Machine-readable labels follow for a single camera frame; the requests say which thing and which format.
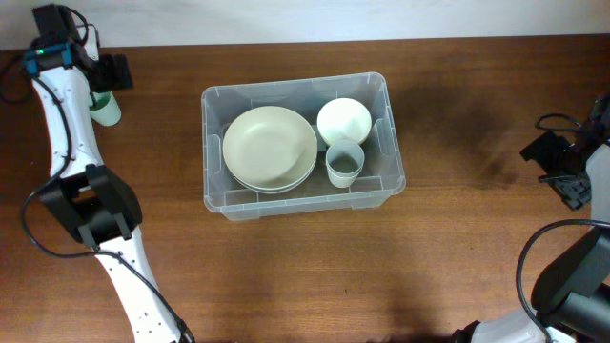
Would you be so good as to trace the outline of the green plastic cup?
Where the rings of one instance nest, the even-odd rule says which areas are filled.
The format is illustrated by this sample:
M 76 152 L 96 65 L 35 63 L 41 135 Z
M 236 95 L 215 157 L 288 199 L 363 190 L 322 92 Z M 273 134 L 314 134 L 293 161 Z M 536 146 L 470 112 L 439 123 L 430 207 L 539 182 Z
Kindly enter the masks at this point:
M 109 127 L 117 124 L 122 112 L 113 94 L 108 92 L 92 94 L 93 103 L 90 106 L 90 116 L 98 124 Z

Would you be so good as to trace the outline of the beige plate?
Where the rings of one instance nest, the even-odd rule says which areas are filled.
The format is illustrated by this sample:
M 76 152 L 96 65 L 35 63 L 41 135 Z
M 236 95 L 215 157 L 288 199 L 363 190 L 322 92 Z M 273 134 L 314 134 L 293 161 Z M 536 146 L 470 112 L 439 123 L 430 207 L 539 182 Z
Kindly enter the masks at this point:
M 263 106 L 239 115 L 225 132 L 222 152 L 232 175 L 255 187 L 288 186 L 315 164 L 312 126 L 295 111 Z

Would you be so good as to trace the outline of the cream plate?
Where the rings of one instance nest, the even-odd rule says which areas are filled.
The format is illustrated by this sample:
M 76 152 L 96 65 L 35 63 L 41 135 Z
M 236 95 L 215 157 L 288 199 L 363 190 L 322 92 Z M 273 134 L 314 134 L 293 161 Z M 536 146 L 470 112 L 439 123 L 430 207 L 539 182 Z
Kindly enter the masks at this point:
M 315 168 L 315 165 L 311 166 L 311 168 L 302 177 L 300 177 L 297 181 L 295 181 L 294 183 L 292 183 L 292 184 L 290 184 L 288 186 L 284 186 L 284 187 L 280 187 L 280 188 L 272 188 L 272 189 L 264 189 L 264 188 L 255 187 L 253 185 L 249 185 L 249 184 L 243 182 L 242 180 L 240 180 L 239 178 L 237 178 L 234 175 L 232 175 L 232 177 L 241 186 L 244 186 L 245 188 L 250 189 L 252 191 L 262 192 L 262 193 L 266 193 L 266 194 L 275 194 L 275 193 L 288 192 L 288 191 L 291 191 L 291 190 L 295 189 L 297 186 L 302 184 L 311 175 L 311 173 L 313 172 L 314 168 Z

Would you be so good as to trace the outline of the grey plastic cup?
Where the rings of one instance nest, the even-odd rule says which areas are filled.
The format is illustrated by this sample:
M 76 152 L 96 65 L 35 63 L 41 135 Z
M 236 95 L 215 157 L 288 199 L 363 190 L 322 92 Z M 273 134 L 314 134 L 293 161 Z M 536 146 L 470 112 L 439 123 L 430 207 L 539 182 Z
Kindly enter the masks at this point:
M 340 177 L 358 176 L 365 162 L 364 150 L 355 142 L 340 140 L 326 152 L 327 170 Z

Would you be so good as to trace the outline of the white small bowl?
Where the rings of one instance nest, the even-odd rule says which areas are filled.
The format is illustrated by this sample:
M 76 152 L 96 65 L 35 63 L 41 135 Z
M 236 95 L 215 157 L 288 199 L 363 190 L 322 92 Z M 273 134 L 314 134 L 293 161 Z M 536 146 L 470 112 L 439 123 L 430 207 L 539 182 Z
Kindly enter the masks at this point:
M 316 125 L 327 146 L 342 140 L 362 144 L 373 126 L 369 110 L 352 98 L 337 98 L 318 112 Z

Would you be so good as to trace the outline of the cream plastic cup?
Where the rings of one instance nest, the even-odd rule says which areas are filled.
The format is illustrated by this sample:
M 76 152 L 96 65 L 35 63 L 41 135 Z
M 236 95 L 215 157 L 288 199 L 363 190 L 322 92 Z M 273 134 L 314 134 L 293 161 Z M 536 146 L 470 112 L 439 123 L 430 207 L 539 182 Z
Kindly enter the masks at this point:
M 344 189 L 350 187 L 357 179 L 360 171 L 349 173 L 338 172 L 332 169 L 327 170 L 331 184 L 337 188 Z

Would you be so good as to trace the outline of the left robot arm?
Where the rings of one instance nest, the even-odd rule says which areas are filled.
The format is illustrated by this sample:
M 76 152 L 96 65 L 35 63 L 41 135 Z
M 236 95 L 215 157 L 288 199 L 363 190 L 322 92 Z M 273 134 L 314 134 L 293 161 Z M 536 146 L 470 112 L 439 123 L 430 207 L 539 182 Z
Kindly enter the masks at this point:
M 76 10 L 48 4 L 32 11 L 39 35 L 22 58 L 43 106 L 51 144 L 50 178 L 37 199 L 108 274 L 137 342 L 192 342 L 194 336 L 158 290 L 144 250 L 143 213 L 132 188 L 105 164 L 93 126 L 121 111 L 115 91 L 133 86 L 123 54 L 99 52 L 94 26 Z

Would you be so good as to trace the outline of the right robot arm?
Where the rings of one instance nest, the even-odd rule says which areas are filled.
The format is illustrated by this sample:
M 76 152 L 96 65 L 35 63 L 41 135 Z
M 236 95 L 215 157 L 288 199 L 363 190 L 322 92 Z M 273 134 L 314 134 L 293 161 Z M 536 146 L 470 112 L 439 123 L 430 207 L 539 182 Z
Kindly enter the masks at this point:
M 599 96 L 584 123 L 543 128 L 520 155 L 544 171 L 550 186 L 575 211 L 590 205 L 588 219 L 565 219 L 537 230 L 522 248 L 516 268 L 520 309 L 455 331 L 453 342 L 606 342 L 609 339 L 609 97 Z M 588 232 L 551 262 L 526 296 L 522 272 L 528 252 L 545 233 L 568 226 Z

